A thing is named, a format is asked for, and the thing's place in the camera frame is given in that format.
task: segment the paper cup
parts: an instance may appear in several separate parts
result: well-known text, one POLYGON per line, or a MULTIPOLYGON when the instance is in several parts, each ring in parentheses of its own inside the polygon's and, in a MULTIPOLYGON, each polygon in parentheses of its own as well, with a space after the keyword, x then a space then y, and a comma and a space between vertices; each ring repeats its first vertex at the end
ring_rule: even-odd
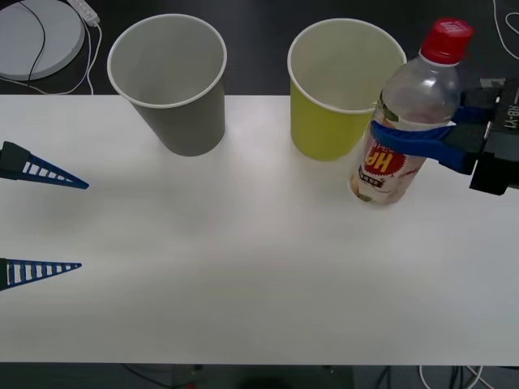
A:
POLYGON ((188 15, 158 15, 128 28, 108 56, 114 89, 162 143, 182 156, 214 148, 225 130, 225 43, 188 15))
POLYGON ((288 56, 296 147, 317 160, 348 153, 385 82, 405 62, 404 50, 389 34, 361 20, 324 20, 302 31, 288 56))

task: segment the power strip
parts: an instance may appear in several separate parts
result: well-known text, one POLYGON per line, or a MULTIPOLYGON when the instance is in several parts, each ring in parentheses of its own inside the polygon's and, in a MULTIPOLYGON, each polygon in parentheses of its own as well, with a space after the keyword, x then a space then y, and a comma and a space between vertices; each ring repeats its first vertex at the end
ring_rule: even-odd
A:
POLYGON ((99 24, 99 16, 97 16, 97 13, 88 5, 87 2, 84 0, 66 0, 66 2, 75 9, 79 16, 81 16, 89 26, 93 27, 96 24, 99 24))

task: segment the white round device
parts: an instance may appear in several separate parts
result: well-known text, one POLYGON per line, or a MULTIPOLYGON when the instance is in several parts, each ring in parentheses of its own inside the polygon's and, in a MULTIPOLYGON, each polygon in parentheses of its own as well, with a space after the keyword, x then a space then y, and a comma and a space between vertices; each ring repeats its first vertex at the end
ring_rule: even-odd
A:
MULTIPOLYGON (((84 41, 84 27, 75 11, 56 0, 24 0, 45 29, 45 47, 31 79, 52 75, 77 55, 84 41)), ((36 17, 15 3, 0 11, 0 76, 28 80, 32 64, 43 43, 36 17)))

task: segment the plastic bottle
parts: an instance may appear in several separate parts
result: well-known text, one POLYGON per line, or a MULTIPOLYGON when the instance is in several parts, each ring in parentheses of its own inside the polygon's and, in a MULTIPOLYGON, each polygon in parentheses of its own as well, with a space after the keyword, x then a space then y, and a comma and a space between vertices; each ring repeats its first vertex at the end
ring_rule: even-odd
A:
MULTIPOLYGON (((422 131, 449 123, 460 104, 455 66, 473 30, 458 19, 439 19, 420 54, 386 83, 372 120, 398 130, 422 131)), ((378 144, 371 127, 364 137, 362 161, 350 177, 351 190, 362 200, 390 204, 405 193, 425 158, 407 156, 378 144)))

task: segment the bottle label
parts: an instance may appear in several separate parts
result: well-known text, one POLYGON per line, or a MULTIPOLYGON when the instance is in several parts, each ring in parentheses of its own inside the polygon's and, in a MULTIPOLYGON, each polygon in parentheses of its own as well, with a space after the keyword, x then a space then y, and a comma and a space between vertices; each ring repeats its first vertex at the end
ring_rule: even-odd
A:
MULTIPOLYGON (((382 100, 373 113, 372 121, 398 130, 429 130, 438 124, 408 122, 399 118, 382 100)), ((390 204, 398 201, 405 193, 426 158, 395 152, 378 143, 371 135, 371 125, 364 135, 362 160, 350 176, 351 190, 367 202, 390 204)))

